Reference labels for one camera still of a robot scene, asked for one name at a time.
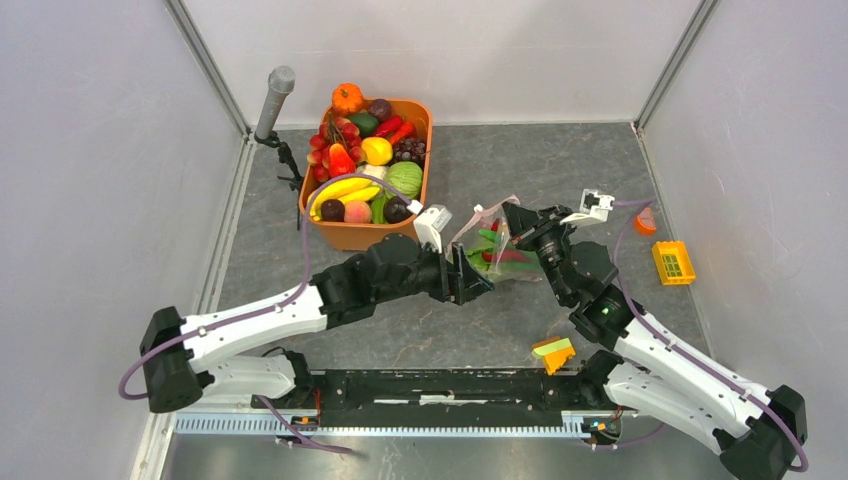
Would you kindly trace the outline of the green napa cabbage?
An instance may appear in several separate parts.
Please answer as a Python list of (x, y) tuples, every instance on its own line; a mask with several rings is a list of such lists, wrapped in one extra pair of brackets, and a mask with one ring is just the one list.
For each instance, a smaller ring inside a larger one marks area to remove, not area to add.
[(495, 281), (505, 274), (502, 266), (504, 249), (494, 247), (474, 248), (465, 251), (470, 265), (485, 278)]

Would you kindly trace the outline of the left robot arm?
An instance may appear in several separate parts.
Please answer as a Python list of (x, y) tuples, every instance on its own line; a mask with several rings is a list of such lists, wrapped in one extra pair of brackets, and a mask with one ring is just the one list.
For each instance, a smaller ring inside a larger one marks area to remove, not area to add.
[(263, 359), (246, 351), (287, 337), (321, 332), (371, 317), (377, 305), (426, 294), (463, 305), (494, 285), (462, 245), (449, 255), (390, 234), (346, 261), (283, 293), (229, 310), (181, 316), (157, 311), (140, 345), (146, 400), (153, 413), (186, 408), (205, 396), (253, 395), (306, 405), (314, 381), (302, 355)]

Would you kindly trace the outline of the green zucchini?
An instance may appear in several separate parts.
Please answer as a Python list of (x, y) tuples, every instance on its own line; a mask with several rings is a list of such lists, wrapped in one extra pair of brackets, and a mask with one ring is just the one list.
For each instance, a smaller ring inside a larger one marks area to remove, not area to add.
[(499, 263), (492, 263), (489, 266), (488, 272), (498, 276), (536, 275), (540, 272), (540, 267), (534, 262), (501, 261)]

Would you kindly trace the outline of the clear zip top bag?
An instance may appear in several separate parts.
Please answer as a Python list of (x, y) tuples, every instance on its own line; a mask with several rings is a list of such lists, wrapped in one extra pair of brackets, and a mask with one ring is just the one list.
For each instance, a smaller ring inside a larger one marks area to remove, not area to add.
[[(510, 249), (517, 250), (510, 242), (509, 231), (507, 228), (507, 222), (505, 219), (505, 215), (503, 213), (501, 203), (504, 201), (511, 201), (521, 205), (520, 200), (516, 195), (510, 195), (505, 199), (502, 199), (499, 202), (496, 202), (494, 205), (489, 207), (483, 207), (478, 204), (473, 207), (473, 212), (470, 219), (466, 222), (466, 224), (454, 235), (454, 237), (449, 242), (450, 245), (453, 244), (461, 244), (464, 246), (465, 251), (467, 249), (474, 248), (489, 248), (494, 247), (498, 249)], [(495, 219), (499, 219), (501, 221), (500, 230), (498, 231), (501, 235), (501, 241), (498, 244), (492, 244), (486, 240), (483, 240), (478, 234), (479, 229), (490, 229), (491, 224)], [(532, 252), (524, 252), (525, 255), (531, 260), (531, 262), (538, 263), (538, 259), (536, 255)], [(509, 275), (502, 276), (497, 278), (495, 281), (491, 281), (493, 283), (501, 283), (505, 281), (522, 281), (522, 282), (540, 282), (544, 279), (544, 274), (540, 267), (540, 272), (536, 275)]]

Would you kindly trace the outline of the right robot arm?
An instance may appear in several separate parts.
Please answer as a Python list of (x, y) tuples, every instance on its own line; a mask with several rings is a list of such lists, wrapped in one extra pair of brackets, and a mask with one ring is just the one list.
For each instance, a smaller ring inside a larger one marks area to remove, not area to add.
[(620, 277), (618, 252), (573, 243), (578, 228), (606, 222), (619, 206), (587, 191), (577, 210), (554, 205), (502, 208), (512, 245), (532, 252), (559, 305), (601, 364), (577, 382), (591, 408), (610, 401), (647, 413), (715, 453), (737, 479), (781, 479), (810, 467), (803, 396), (787, 385), (770, 390), (722, 366), (680, 339), (636, 302)]

